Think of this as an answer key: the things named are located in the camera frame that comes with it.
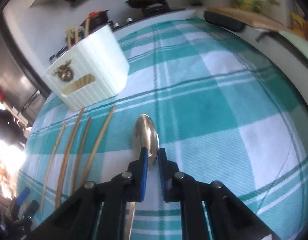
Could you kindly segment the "steel spoon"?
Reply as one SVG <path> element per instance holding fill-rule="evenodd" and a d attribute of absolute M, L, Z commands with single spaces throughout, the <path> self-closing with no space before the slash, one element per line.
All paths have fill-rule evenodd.
<path fill-rule="evenodd" d="M 150 172 L 157 160 L 159 137 L 152 119 L 147 114 L 141 114 L 136 121 L 134 127 L 133 146 L 135 152 L 140 152 L 143 147 L 147 148 L 147 172 Z M 131 238 L 135 210 L 136 203 L 130 202 L 129 214 L 127 215 L 125 221 L 124 239 Z"/>

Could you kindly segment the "chopstick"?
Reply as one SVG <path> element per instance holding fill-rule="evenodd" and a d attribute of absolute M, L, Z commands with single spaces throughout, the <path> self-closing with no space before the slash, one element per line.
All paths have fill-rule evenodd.
<path fill-rule="evenodd" d="M 90 169 L 91 169 L 93 160 L 94 160 L 95 155 L 96 155 L 96 153 L 97 153 L 97 151 L 98 151 L 98 148 L 99 148 L 99 146 L 100 146 L 100 144 L 101 144 L 102 138 L 104 137 L 104 134 L 105 134 L 105 132 L 106 132 L 106 129 L 107 129 L 107 127 L 108 127 L 108 124 L 110 123 L 111 117 L 113 116 L 113 113 L 114 113 L 114 111 L 115 111 L 115 108 L 116 108 L 116 105 L 113 105 L 113 107 L 111 108 L 111 110 L 110 110 L 108 116 L 107 116 L 106 119 L 105 119 L 104 124 L 102 125 L 102 128 L 100 129 L 100 132 L 99 132 L 99 134 L 98 134 L 98 137 L 97 137 L 97 139 L 96 139 L 96 141 L 95 141 L 95 143 L 94 143 L 94 146 L 93 146 L 93 148 L 92 148 L 91 154 L 90 154 L 90 156 L 89 156 L 89 159 L 88 159 L 87 164 L 86 164 L 86 166 L 85 166 L 85 169 L 84 169 L 84 171 L 83 171 L 83 175 L 82 175 L 82 178 L 81 178 L 81 181 L 80 181 L 80 185 L 81 185 L 81 186 L 82 186 L 82 185 L 86 182 L 86 180 L 87 180 L 87 177 L 88 177 L 89 171 L 90 171 Z"/>
<path fill-rule="evenodd" d="M 67 44 L 68 44 L 68 50 L 72 48 L 72 42 L 71 42 L 71 31 L 67 32 Z"/>
<path fill-rule="evenodd" d="M 85 38 L 89 35 L 90 18 L 85 20 Z"/>
<path fill-rule="evenodd" d="M 91 120 L 92 120 L 92 117 L 89 117 L 88 120 L 87 120 L 87 124 L 85 126 L 83 136 L 82 136 L 81 141 L 80 141 L 80 146 L 79 146 L 79 150 L 78 150 L 78 154 L 76 156 L 76 162 L 75 162 L 75 166 L 74 166 L 74 174 L 73 174 L 72 185 L 71 185 L 71 194 L 73 194 L 75 192 L 75 184 L 76 184 L 76 180 L 77 180 L 77 177 L 78 177 L 80 159 L 81 159 L 81 155 L 82 155 L 83 146 L 85 144 L 85 140 L 86 140 L 86 137 L 87 137 L 87 134 L 88 134 L 89 126 L 91 124 Z"/>
<path fill-rule="evenodd" d="M 69 159 L 69 155 L 70 155 L 70 150 L 72 148 L 73 145 L 73 141 L 76 135 L 76 132 L 78 130 L 78 126 L 81 120 L 81 117 L 83 115 L 85 108 L 83 108 L 79 115 L 78 118 L 76 119 L 75 125 L 72 129 L 68 144 L 66 146 L 66 150 L 65 150 L 65 154 L 63 156 L 63 161 L 62 161 L 62 165 L 61 165 L 61 169 L 60 169 L 60 174 L 59 174 L 59 179 L 58 179 L 58 183 L 57 183 L 57 189 L 56 189 L 56 194 L 55 194 L 55 210 L 57 208 L 60 207 L 61 205 L 61 199 L 62 199 L 62 189 L 63 189 L 63 182 L 65 179 L 65 175 L 66 175 L 66 169 L 67 169 L 67 164 L 68 164 L 68 159 Z"/>
<path fill-rule="evenodd" d="M 75 44 L 78 44 L 79 42 L 79 28 L 76 26 L 74 28 L 74 38 L 75 38 Z"/>
<path fill-rule="evenodd" d="M 55 174 L 54 174 L 54 169 L 55 169 L 55 155 L 57 152 L 57 149 L 59 147 L 59 144 L 61 142 L 61 138 L 63 135 L 63 132 L 65 131 L 65 127 L 67 125 L 67 122 L 65 121 L 62 126 L 61 129 L 56 137 L 56 141 L 55 144 L 53 146 L 52 152 L 51 152 L 51 156 L 49 159 L 49 163 L 46 169 L 46 173 L 45 173 L 45 177 L 44 177 L 44 182 L 43 182 L 43 189 L 42 189 L 42 194 L 41 194 L 41 201 L 40 201 L 40 213 L 43 213 L 44 210 L 44 201 L 46 199 L 46 193 L 47 191 L 51 191 L 52 193 L 56 192 L 56 186 L 55 186 Z"/>

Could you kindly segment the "steel refrigerator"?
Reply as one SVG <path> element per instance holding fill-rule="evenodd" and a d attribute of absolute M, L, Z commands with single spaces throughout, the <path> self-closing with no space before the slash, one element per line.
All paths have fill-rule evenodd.
<path fill-rule="evenodd" d="M 0 90 L 4 102 L 32 126 L 51 90 L 21 54 L 6 29 L 0 28 Z"/>

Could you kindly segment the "teal plaid tablecloth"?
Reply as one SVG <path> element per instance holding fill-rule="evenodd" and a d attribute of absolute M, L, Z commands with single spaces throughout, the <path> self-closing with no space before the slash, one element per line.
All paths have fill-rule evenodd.
<path fill-rule="evenodd" d="M 80 176 L 113 105 L 106 133 L 89 171 L 95 183 L 111 180 L 137 158 L 132 139 L 138 116 L 151 117 L 169 160 L 197 181 L 219 180 L 281 239 L 295 239 L 308 222 L 308 108 L 269 59 L 236 35 L 204 20 L 168 21 L 119 40 L 130 71 L 117 96 L 85 109 L 70 151 L 62 199 L 71 193 L 76 156 Z M 25 147 L 17 189 L 41 201 L 56 137 L 55 186 L 79 112 L 55 94 L 43 105 Z M 47 191 L 40 225 L 54 211 Z"/>

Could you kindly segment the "cream utensil holder box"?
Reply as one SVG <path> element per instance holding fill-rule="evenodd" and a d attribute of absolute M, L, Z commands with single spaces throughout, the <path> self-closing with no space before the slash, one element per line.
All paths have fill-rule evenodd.
<path fill-rule="evenodd" d="M 72 110 L 112 98 L 126 86 L 130 65 L 109 25 L 72 46 L 42 75 Z"/>

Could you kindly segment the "chopstick standing in holder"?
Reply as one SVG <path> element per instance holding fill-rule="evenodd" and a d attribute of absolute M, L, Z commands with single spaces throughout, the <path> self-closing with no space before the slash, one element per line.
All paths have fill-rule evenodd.
<path fill-rule="evenodd" d="M 90 18 L 85 20 L 85 38 L 89 35 Z"/>

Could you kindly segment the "black pot orange lid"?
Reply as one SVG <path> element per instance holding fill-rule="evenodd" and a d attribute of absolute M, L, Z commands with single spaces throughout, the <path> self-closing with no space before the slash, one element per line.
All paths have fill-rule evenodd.
<path fill-rule="evenodd" d="M 92 31 L 97 27 L 108 23 L 108 10 L 93 11 L 89 13 L 88 17 L 80 24 L 82 27 L 85 26 L 85 22 L 89 19 L 89 30 Z"/>

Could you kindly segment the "black gas stove top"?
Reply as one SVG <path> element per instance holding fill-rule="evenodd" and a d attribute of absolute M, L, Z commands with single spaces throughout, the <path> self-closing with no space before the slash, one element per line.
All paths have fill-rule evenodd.
<path fill-rule="evenodd" d="M 120 22 L 115 22 L 115 23 L 113 21 L 110 21 L 108 22 L 108 24 L 110 25 L 110 28 L 112 29 L 112 31 L 116 31 L 127 25 L 131 25 L 133 23 L 143 21 L 148 18 L 156 17 L 156 16 L 163 15 L 163 14 L 169 14 L 172 12 L 183 11 L 183 10 L 185 10 L 185 8 L 170 7 L 167 2 L 164 2 L 162 4 L 154 4 L 149 7 L 142 8 L 141 9 L 142 15 L 139 17 L 138 16 L 128 17 Z"/>

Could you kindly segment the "wooden cutting board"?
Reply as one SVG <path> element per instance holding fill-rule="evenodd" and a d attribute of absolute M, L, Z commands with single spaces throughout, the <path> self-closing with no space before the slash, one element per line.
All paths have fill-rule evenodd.
<path fill-rule="evenodd" d="M 267 29 L 272 31 L 286 31 L 289 33 L 292 32 L 291 29 L 285 27 L 283 24 L 256 12 L 221 7 L 207 7 L 206 9 L 207 11 L 214 12 L 243 22 L 253 28 Z"/>

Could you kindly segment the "yellow printed cup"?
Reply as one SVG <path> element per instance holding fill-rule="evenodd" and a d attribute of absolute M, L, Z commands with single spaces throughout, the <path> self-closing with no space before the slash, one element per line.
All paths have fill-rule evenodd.
<path fill-rule="evenodd" d="M 296 13 L 290 13 L 292 21 L 292 31 L 301 38 L 308 38 L 308 21 Z"/>

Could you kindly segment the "plastic bag with vegetables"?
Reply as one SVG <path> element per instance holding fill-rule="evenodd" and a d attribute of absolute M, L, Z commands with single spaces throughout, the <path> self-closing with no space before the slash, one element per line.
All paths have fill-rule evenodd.
<path fill-rule="evenodd" d="M 279 7 L 281 4 L 277 0 L 232 0 L 232 5 L 241 10 L 266 14 L 272 6 Z"/>

